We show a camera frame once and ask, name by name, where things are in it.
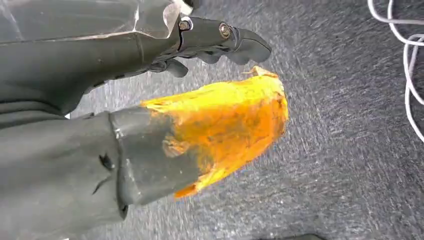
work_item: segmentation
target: metal screw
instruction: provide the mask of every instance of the metal screw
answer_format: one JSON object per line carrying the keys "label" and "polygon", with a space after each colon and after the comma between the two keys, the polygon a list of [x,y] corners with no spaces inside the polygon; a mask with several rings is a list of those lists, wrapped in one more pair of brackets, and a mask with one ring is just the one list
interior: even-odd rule
{"label": "metal screw", "polygon": [[190,23],[188,21],[180,21],[178,27],[181,31],[186,31],[190,29]]}
{"label": "metal screw", "polygon": [[223,38],[227,39],[231,35],[231,29],[230,29],[230,27],[227,24],[221,23],[219,25],[219,33],[221,34],[221,36]]}

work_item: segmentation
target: plastic cover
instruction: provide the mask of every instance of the plastic cover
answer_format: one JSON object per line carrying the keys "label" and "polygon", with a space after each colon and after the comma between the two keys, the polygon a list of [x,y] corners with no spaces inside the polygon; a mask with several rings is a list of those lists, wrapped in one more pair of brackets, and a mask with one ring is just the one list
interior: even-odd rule
{"label": "plastic cover", "polygon": [[179,15],[174,0],[0,0],[0,43],[133,32],[166,39]]}

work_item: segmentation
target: prosthetic hand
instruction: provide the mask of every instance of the prosthetic hand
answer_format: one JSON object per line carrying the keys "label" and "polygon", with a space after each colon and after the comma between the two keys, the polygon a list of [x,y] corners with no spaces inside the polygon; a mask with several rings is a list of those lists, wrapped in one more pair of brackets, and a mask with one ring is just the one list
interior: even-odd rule
{"label": "prosthetic hand", "polygon": [[[179,154],[187,146],[169,139],[175,119],[166,114],[153,119],[148,107],[133,107],[63,117],[84,93],[109,80],[147,71],[183,77],[188,69],[177,57],[213,64],[225,56],[244,65],[263,62],[271,53],[249,30],[218,20],[180,18],[164,0],[145,4],[0,3],[2,238],[66,239],[122,221],[129,205],[182,190],[202,175],[195,153]],[[164,21],[147,25],[157,13]],[[283,106],[281,94],[276,108]],[[267,136],[271,141],[279,134]]]}

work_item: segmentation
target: black robotic finger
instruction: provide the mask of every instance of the black robotic finger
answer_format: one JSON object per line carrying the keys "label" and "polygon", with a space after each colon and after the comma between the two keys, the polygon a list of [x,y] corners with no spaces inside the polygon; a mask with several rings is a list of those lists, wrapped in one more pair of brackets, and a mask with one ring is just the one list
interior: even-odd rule
{"label": "black robotic finger", "polygon": [[181,23],[179,57],[197,57],[214,64],[226,55],[236,64],[245,65],[250,60],[261,63],[271,55],[271,47],[252,31],[199,17],[185,17]]}
{"label": "black robotic finger", "polygon": [[153,73],[161,73],[164,71],[170,72],[172,75],[174,75],[177,78],[182,78],[187,75],[189,72],[189,69],[184,66],[181,62],[171,58],[164,61],[159,61],[153,63],[150,68],[148,69],[149,72]]}
{"label": "black robotic finger", "polygon": [[213,55],[206,52],[199,52],[197,57],[207,64],[216,64],[221,58],[219,55]]}
{"label": "black robotic finger", "polygon": [[228,58],[236,64],[244,65],[246,60],[253,60],[257,63],[266,61],[271,55],[271,47],[256,33],[232,27],[233,40],[235,45],[231,46],[231,42],[226,42],[224,46],[233,47],[233,51],[228,53]]}
{"label": "black robotic finger", "polygon": [[168,64],[166,70],[177,78],[185,77],[189,72],[189,69],[184,64],[175,59],[169,59],[166,62]]}
{"label": "black robotic finger", "polygon": [[229,53],[226,57],[237,65],[246,65],[250,60],[239,53]]}

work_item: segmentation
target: gray carpet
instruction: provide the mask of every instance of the gray carpet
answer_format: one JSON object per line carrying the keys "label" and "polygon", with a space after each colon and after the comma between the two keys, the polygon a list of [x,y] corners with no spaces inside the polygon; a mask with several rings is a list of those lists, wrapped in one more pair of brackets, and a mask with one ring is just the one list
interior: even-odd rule
{"label": "gray carpet", "polygon": [[[398,4],[397,15],[423,18],[424,3],[415,2]],[[372,19],[366,1],[204,0],[196,14],[253,30],[272,45],[262,66],[284,83],[287,134],[200,194],[133,207],[125,222],[82,239],[253,240],[313,233],[328,240],[424,240],[424,144],[405,114],[403,45]],[[84,97],[72,114],[241,80],[254,64],[185,63],[185,78],[147,73],[111,82]],[[421,66],[417,80],[424,76]],[[414,109],[422,120],[424,108]]]}

